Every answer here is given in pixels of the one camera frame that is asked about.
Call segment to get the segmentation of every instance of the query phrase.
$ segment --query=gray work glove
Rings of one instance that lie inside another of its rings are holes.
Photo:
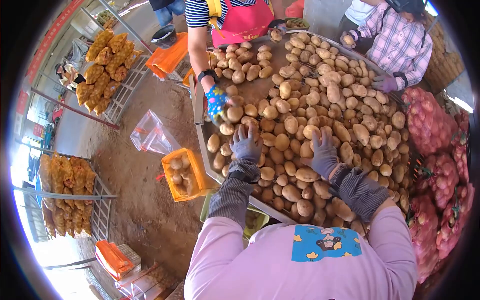
[[[238,160],[246,159],[250,162],[258,164],[260,156],[262,155],[262,146],[264,145],[263,138],[258,138],[255,142],[255,128],[250,126],[248,128],[248,137],[245,135],[245,125],[240,125],[233,134],[233,143],[230,140],[230,148]]]
[[[323,128],[321,131],[322,141],[320,141],[317,132],[313,132],[313,159],[301,158],[300,162],[311,167],[315,172],[328,180],[328,177],[338,165],[338,156],[333,146],[332,135]]]

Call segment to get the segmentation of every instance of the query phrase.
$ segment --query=pink apron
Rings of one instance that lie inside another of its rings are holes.
[[[268,26],[274,20],[272,11],[264,0],[247,7],[232,7],[230,0],[225,0],[228,7],[225,22],[220,33],[213,30],[213,45],[217,48],[224,44],[248,42],[268,33]]]

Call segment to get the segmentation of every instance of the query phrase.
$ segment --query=sign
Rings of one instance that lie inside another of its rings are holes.
[[[57,36],[60,29],[68,22],[68,20],[73,16],[75,11],[80,7],[80,5],[82,5],[83,2],[84,0],[73,0],[55,20],[52,27],[50,27],[49,31],[43,38],[42,43],[35,52],[30,66],[28,67],[27,74],[24,79],[24,86],[25,84],[28,84],[29,86],[32,85],[43,59],[45,58],[48,50],[52,46],[53,40]],[[15,131],[18,134],[20,134],[20,128],[22,124],[21,122],[23,120],[23,114],[25,113],[27,101],[28,94],[24,91],[21,91],[18,97],[17,116],[15,118]]]

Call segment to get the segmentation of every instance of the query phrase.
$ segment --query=clear plastic bag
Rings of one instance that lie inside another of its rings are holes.
[[[162,121],[149,110],[130,135],[130,139],[138,151],[152,151],[159,154],[169,154],[180,149],[179,143],[163,126]]]

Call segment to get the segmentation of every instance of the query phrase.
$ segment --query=red banner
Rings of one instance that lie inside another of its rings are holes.
[[[48,53],[48,49],[53,43],[53,40],[57,36],[60,29],[68,22],[68,19],[73,16],[73,13],[80,7],[80,5],[84,2],[84,0],[73,0],[67,8],[60,14],[60,16],[56,19],[53,23],[50,30],[47,32],[45,37],[43,38],[40,47],[38,47],[37,51],[35,52],[35,56],[33,57],[32,62],[30,63],[30,67],[27,70],[27,74],[25,76],[25,80],[28,80],[29,84],[33,83],[33,80],[40,68],[40,65],[45,58],[45,55]],[[28,94],[21,91],[20,96],[18,97],[18,104],[17,104],[17,113],[23,115],[25,112],[25,108],[28,101]]]

